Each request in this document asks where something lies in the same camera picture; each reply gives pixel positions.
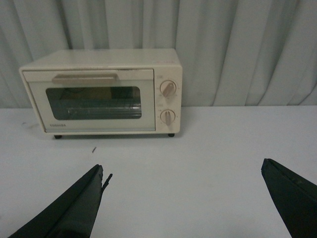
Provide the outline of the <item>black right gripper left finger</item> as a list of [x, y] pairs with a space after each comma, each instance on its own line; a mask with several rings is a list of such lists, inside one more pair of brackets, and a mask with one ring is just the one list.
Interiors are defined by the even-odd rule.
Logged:
[[93, 166], [11, 238], [89, 238], [102, 196], [113, 174], [103, 182], [103, 167]]

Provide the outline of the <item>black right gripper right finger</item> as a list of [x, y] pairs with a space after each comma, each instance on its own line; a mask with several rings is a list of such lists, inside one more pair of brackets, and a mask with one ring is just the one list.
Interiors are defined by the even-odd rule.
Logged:
[[315, 238], [317, 186], [273, 159], [264, 159], [261, 173], [291, 237]]

